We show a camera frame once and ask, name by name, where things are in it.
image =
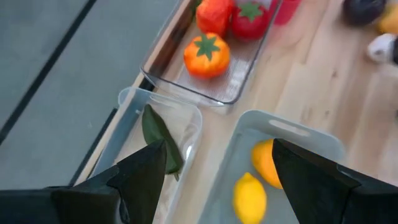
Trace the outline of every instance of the orange tomato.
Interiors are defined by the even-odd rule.
[[[233,0],[202,0],[196,10],[197,26],[204,33],[224,36],[233,6]]]
[[[217,34],[202,34],[185,48],[184,62],[194,77],[217,77],[228,68],[229,47]]]

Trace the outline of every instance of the toy tomato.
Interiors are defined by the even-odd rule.
[[[233,0],[202,0],[196,10],[198,28],[203,33],[224,36],[233,6]]]
[[[194,77],[217,77],[228,68],[229,47],[217,34],[202,34],[185,48],[184,62]]]
[[[232,33],[241,40],[258,40],[269,24],[267,9],[258,2],[246,2],[232,11]]]

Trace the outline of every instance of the green leaf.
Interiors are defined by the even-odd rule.
[[[205,34],[200,35],[201,40],[195,41],[194,44],[199,48],[197,52],[197,57],[201,55],[206,55],[207,59],[211,61],[213,58],[212,53],[214,51],[220,51],[221,49],[214,45],[217,40],[217,37],[212,37],[210,39],[207,38]]]
[[[142,132],[147,144],[164,139],[167,150],[166,174],[178,172],[183,166],[181,153],[163,119],[150,105],[145,105],[142,114]]]
[[[253,22],[257,16],[262,16],[262,11],[260,10],[260,4],[256,2],[245,2],[239,5],[241,12],[239,16],[247,17],[250,22]]]

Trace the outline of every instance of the yellow object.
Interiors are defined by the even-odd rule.
[[[386,6],[378,28],[382,33],[398,34],[398,3]]]
[[[274,160],[272,158],[272,146],[274,140],[266,140],[257,143],[251,154],[251,161],[257,172],[261,174],[268,184],[282,189],[282,184],[279,181],[278,173],[276,172]]]
[[[266,214],[266,191],[259,180],[248,172],[235,183],[233,207],[243,224],[258,224]]]

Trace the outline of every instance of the lemon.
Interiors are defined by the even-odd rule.
[[[248,172],[235,183],[233,207],[244,224],[258,224],[266,213],[266,191],[259,180]]]
[[[251,160],[254,168],[268,184],[277,189],[282,189],[282,184],[279,181],[278,173],[276,172],[274,160],[272,158],[273,145],[273,139],[257,143],[253,147]]]

